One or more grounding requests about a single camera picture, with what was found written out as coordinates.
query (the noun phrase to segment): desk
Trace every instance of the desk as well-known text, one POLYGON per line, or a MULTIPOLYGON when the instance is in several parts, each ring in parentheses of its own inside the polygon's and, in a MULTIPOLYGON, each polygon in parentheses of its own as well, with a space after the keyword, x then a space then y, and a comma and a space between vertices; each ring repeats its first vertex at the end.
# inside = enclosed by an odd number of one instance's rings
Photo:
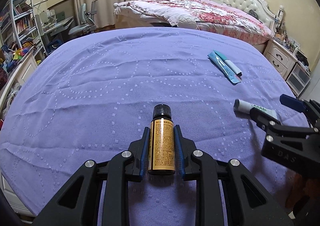
POLYGON ((44 32, 44 34, 42 35, 43 39, 44 39, 44 45, 47 46, 50 42, 48 35, 50 34, 50 36, 55 36, 61 32, 63 32, 64 30, 68 29, 70 27, 70 25, 73 23, 73 16, 68 17, 64 20, 62 20, 61 22, 58 22, 57 24, 55 24, 54 26, 52 26, 49 30, 46 30, 44 32))

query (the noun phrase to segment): gray chair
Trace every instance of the gray chair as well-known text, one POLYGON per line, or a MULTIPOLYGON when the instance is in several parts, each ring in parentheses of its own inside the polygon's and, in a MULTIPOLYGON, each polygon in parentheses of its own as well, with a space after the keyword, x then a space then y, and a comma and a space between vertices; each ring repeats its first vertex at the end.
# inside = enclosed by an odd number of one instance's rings
POLYGON ((79 11, 78 11, 78 16, 79 16, 79 20, 80 20, 80 25, 73 27, 70 31, 69 31, 69 35, 77 35, 80 33, 93 33, 94 30, 97 28, 97 26, 94 23, 94 15, 97 13, 96 10, 96 1, 95 0, 91 3, 91 11, 90 12, 86 12, 86 4, 82 4, 79 7, 79 11))

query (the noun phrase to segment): tube of cream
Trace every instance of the tube of cream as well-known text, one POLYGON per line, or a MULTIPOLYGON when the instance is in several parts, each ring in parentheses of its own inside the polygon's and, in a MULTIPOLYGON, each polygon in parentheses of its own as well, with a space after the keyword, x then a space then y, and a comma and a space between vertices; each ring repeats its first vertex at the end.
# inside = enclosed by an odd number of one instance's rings
POLYGON ((215 54, 217 54, 225 64, 227 64, 229 66, 230 69, 233 70, 233 72, 238 76, 238 77, 241 77, 242 76, 242 71, 230 60, 227 59, 227 57, 222 54, 221 52, 218 52, 218 51, 214 51, 215 54))
POLYGON ((274 110, 266 109, 266 108, 257 106, 255 104, 249 103, 247 101, 243 101, 241 99, 236 99, 235 104, 233 106, 233 109, 235 111, 239 111, 239 112, 246 113, 246 114, 250 114, 250 110, 252 108, 257 108, 257 109, 261 110, 262 112, 265 112, 266 114, 268 114, 278 120, 277 114, 274 110))

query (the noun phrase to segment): drawer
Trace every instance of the drawer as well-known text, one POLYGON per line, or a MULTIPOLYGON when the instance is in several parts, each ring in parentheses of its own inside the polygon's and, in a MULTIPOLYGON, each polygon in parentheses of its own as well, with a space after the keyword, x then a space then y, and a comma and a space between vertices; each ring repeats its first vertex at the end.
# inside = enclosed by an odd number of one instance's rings
POLYGON ((275 57, 285 67, 287 67, 292 61, 291 57, 289 57, 285 52, 279 49, 279 47, 277 47, 274 43, 272 43, 268 53, 275 57))
POLYGON ((273 57, 273 55, 268 53, 267 59, 271 63, 271 65, 280 73, 282 77, 286 74, 288 69, 280 61, 273 57))

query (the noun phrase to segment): black bottle cap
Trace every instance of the black bottle cap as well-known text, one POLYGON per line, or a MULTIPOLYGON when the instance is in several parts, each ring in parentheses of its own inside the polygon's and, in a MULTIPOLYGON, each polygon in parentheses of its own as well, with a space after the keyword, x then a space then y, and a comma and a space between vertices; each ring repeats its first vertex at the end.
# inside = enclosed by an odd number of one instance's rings
POLYGON ((153 109, 153 119, 159 117, 167 117, 171 119, 171 109, 168 105, 159 104, 153 109))

